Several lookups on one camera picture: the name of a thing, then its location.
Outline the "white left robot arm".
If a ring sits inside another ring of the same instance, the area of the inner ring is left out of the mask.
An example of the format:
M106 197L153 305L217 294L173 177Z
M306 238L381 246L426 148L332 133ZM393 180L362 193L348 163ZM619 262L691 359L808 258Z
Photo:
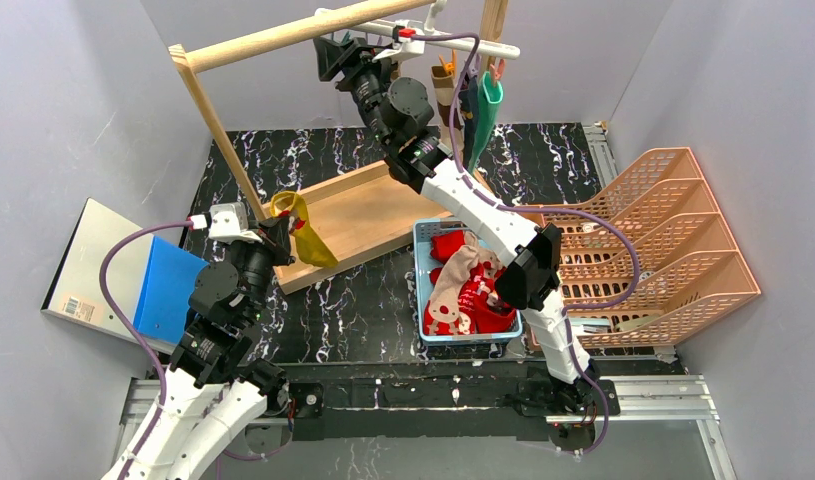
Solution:
M267 360L244 361L273 269L290 265L293 217L232 221L227 255L204 266L188 299L185 329L159 392L108 479L198 479L268 401L286 373Z

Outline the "white plastic clip hanger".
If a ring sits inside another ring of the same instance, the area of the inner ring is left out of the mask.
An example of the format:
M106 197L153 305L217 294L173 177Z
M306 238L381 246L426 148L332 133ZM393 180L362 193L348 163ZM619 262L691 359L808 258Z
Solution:
M422 33L417 34L416 38L425 42L425 50L430 45L505 60L520 57L521 50L517 46L485 40L474 33L448 33L437 29L437 17L445 6L444 1L360 1L339 9L319 7L315 10L313 18L327 22L327 28L324 30L326 34L338 30L351 30L378 35L385 42L380 47L389 46L393 42L392 27L399 24L421 30ZM427 9L426 17L421 21L388 19L391 15L420 7Z

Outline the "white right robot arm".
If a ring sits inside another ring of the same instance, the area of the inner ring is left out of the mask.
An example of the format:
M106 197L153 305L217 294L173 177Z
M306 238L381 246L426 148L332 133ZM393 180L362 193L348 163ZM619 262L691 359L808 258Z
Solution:
M425 86L392 80L391 62L362 38L313 40L318 76L348 92L381 145L390 175L452 213L484 240L505 268L496 288L535 331L551 377L575 387L593 383L587 352L571 332L560 297L561 232L506 206L465 171L455 146L428 129L434 113Z

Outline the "coral clothespin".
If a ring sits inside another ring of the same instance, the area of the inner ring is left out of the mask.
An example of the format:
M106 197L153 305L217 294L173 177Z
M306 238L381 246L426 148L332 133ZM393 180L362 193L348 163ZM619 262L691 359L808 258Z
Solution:
M506 60L499 59L497 61L491 60L488 63L488 71L490 73L491 84L493 87L498 87L501 79L503 78L506 67Z

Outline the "mustard yellow sock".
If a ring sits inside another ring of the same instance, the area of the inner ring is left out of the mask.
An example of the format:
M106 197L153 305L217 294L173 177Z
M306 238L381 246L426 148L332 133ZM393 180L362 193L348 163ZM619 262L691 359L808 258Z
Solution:
M269 212L274 217L290 218L290 235L295 240L301 262L319 268L337 266L336 256L312 227L307 202L300 193L281 191L274 194L269 202Z

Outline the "mint green patterned sock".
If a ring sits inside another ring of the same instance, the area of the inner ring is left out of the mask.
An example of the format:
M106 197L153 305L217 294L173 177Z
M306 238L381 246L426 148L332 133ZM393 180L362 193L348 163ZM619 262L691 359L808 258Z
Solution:
M466 169L474 173L480 156L487 147L496 125L496 117L504 100L504 89L492 71L485 72L477 90L477 124L472 142L471 155Z

